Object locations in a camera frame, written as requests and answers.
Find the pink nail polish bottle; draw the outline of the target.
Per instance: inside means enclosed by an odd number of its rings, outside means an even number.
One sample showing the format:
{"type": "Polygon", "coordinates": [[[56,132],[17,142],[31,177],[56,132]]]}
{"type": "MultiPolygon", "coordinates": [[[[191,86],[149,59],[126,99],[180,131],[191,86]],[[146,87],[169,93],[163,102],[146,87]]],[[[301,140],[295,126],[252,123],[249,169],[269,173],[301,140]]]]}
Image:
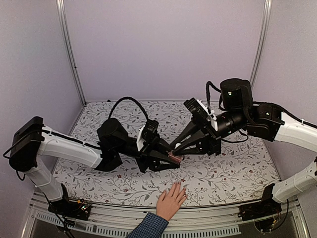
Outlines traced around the pink nail polish bottle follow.
{"type": "Polygon", "coordinates": [[[184,160],[183,155],[174,155],[172,151],[168,153],[169,160],[175,164],[180,165],[180,163],[184,160]]]}

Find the blue checked sleeve forearm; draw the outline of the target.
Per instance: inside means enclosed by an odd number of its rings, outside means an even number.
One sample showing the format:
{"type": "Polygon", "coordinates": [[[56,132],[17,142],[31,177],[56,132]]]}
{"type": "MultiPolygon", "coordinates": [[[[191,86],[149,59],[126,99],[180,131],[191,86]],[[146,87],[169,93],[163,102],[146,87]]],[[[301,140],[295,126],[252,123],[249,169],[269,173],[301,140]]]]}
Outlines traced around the blue checked sleeve forearm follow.
{"type": "Polygon", "coordinates": [[[168,224],[169,221],[166,219],[148,213],[142,222],[127,235],[127,238],[160,238],[168,224]]]}

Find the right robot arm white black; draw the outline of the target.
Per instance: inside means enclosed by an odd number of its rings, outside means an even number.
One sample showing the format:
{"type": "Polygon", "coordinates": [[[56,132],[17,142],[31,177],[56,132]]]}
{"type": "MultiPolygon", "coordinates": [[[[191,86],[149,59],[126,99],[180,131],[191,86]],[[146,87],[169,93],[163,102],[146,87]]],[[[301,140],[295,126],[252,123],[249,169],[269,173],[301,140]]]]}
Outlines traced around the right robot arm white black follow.
{"type": "Polygon", "coordinates": [[[224,139],[240,129],[248,136],[317,150],[317,126],[280,105],[255,102],[248,80],[226,79],[218,92],[218,106],[223,112],[217,116],[210,105],[205,106],[195,98],[184,102],[192,119],[171,142],[174,155],[219,155],[224,139]]]}

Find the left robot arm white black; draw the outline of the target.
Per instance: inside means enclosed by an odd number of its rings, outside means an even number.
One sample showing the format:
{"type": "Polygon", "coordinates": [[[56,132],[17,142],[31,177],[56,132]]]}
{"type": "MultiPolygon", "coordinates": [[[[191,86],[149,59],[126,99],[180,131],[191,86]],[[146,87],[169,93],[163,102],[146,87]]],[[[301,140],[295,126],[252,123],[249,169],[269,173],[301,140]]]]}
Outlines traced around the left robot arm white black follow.
{"type": "Polygon", "coordinates": [[[33,117],[14,134],[3,157],[15,171],[27,175],[61,214],[70,215],[74,208],[66,189],[37,156],[62,158],[111,172],[122,165],[123,154],[136,159],[142,173],[176,169],[183,156],[174,155],[171,146],[158,134],[158,125],[156,120],[147,120],[133,138],[117,119],[110,118],[98,128],[98,142],[92,143],[55,131],[44,125],[42,117],[33,117]]]}

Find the person's bare hand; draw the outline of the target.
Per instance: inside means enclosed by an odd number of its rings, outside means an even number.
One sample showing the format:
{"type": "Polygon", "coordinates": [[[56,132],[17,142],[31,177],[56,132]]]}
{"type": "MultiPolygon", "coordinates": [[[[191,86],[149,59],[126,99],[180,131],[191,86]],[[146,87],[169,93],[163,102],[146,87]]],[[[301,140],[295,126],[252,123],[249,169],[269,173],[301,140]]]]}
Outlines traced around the person's bare hand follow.
{"type": "Polygon", "coordinates": [[[181,182],[174,183],[169,192],[164,191],[159,197],[156,206],[156,215],[170,221],[186,199],[186,188],[181,188],[181,182]]]}

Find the floral patterned table mat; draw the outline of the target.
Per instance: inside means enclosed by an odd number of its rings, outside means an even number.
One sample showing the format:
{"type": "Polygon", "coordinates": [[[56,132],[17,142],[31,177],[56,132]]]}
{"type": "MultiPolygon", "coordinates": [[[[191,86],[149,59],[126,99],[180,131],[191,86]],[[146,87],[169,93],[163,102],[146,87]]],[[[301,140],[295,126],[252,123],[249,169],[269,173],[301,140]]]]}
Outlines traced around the floral patterned table mat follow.
{"type": "MultiPolygon", "coordinates": [[[[97,142],[97,129],[108,118],[118,119],[130,136],[136,137],[145,123],[144,113],[159,122],[159,134],[173,141],[191,119],[182,102],[123,101],[89,103],[72,136],[97,142]]],[[[82,164],[60,159],[53,172],[71,198],[127,206],[155,206],[161,193],[173,183],[186,188],[185,206],[210,206],[257,200],[266,185],[279,175],[261,139],[235,133],[222,144],[221,154],[189,155],[180,168],[162,172],[140,172],[135,159],[122,156],[122,165],[111,172],[99,172],[82,164]]]]}

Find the front aluminium rail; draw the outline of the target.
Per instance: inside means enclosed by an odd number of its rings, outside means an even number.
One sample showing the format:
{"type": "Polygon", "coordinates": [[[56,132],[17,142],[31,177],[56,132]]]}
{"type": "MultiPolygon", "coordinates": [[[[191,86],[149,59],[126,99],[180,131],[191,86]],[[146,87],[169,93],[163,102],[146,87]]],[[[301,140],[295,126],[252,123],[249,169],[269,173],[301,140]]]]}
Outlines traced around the front aluminium rail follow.
{"type": "Polygon", "coordinates": [[[93,203],[87,220],[49,212],[43,195],[30,204],[24,238],[309,238],[299,202],[289,199],[270,216],[246,220],[239,205],[172,209],[93,203]]]}

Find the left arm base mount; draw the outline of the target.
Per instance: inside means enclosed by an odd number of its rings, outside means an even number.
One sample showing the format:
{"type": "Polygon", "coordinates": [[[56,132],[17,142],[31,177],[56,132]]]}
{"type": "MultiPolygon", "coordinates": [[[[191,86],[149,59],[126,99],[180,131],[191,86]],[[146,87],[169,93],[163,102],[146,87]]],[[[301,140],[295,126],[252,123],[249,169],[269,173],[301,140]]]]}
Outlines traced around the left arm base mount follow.
{"type": "Polygon", "coordinates": [[[62,184],[62,199],[49,203],[48,210],[64,217],[87,221],[91,212],[91,203],[85,199],[70,201],[66,187],[62,184]]]}

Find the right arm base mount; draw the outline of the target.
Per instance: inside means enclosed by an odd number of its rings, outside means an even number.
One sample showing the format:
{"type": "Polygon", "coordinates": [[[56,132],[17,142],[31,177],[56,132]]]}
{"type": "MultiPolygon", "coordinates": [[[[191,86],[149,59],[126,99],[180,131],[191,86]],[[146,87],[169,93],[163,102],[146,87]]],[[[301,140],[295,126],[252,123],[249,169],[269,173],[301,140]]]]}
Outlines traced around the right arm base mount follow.
{"type": "Polygon", "coordinates": [[[270,216],[268,219],[255,222],[255,227],[261,233],[267,233],[274,230],[280,218],[282,208],[280,203],[273,200],[274,183],[264,188],[260,201],[239,206],[238,217],[242,221],[254,220],[270,216]]]}

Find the right aluminium frame post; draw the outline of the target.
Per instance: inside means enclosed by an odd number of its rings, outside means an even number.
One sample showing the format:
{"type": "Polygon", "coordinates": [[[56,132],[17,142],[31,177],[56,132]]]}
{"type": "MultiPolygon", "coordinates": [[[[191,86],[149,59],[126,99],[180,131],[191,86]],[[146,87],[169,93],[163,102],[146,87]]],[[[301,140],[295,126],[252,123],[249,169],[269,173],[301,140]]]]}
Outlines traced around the right aluminium frame post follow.
{"type": "Polygon", "coordinates": [[[267,37],[267,32],[268,32],[269,22],[270,22],[271,8],[272,8],[272,0],[265,0],[264,9],[262,13],[259,39],[258,39],[255,59],[253,62],[251,75],[250,75],[250,84],[252,89],[254,88],[256,83],[257,75],[260,69],[262,55],[264,52],[265,40],[267,37]]]}

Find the aluminium frame post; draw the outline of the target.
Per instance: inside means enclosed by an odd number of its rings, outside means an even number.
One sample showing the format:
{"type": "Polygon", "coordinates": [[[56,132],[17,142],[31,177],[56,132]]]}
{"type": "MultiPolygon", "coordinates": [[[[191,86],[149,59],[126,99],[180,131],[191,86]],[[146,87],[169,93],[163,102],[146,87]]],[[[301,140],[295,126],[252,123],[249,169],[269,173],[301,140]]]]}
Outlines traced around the aluminium frame post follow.
{"type": "Polygon", "coordinates": [[[84,95],[84,90],[79,78],[79,73],[78,73],[78,67],[75,61],[72,45],[71,45],[71,39],[70,39],[70,34],[69,34],[69,29],[68,29],[68,24],[67,24],[67,18],[66,18],[66,11],[65,11],[65,5],[63,0],[56,0],[56,5],[57,5],[57,12],[59,16],[59,21],[60,21],[60,27],[61,27],[61,32],[63,35],[63,40],[66,48],[66,53],[68,56],[68,61],[70,64],[70,70],[72,73],[72,77],[74,80],[75,88],[78,93],[80,102],[82,106],[85,106],[87,104],[86,98],[84,95]]]}
{"type": "Polygon", "coordinates": [[[270,22],[271,8],[272,8],[272,0],[265,0],[264,9],[262,13],[259,39],[258,39],[255,59],[253,62],[251,75],[250,75],[250,84],[252,89],[254,88],[256,83],[257,75],[260,69],[262,55],[264,52],[265,40],[267,37],[267,32],[268,32],[269,22],[270,22]]]}

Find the left aluminium frame post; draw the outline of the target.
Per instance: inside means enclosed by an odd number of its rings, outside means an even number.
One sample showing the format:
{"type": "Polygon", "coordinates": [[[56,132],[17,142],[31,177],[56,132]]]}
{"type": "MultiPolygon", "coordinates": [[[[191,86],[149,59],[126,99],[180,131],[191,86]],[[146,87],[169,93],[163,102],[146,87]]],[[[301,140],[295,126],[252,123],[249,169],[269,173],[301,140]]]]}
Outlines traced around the left aluminium frame post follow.
{"type": "Polygon", "coordinates": [[[56,5],[57,5],[57,12],[59,16],[59,21],[60,21],[60,27],[61,27],[61,32],[63,35],[63,40],[66,48],[66,53],[68,56],[68,61],[70,64],[70,70],[72,73],[72,77],[74,80],[75,88],[78,93],[80,102],[82,106],[85,106],[87,104],[86,98],[84,95],[84,90],[79,78],[79,73],[78,73],[78,67],[75,61],[72,45],[71,45],[71,39],[70,39],[70,34],[69,34],[69,29],[68,29],[68,24],[67,24],[67,18],[66,18],[66,11],[65,11],[65,5],[63,0],[56,0],[56,5]]]}

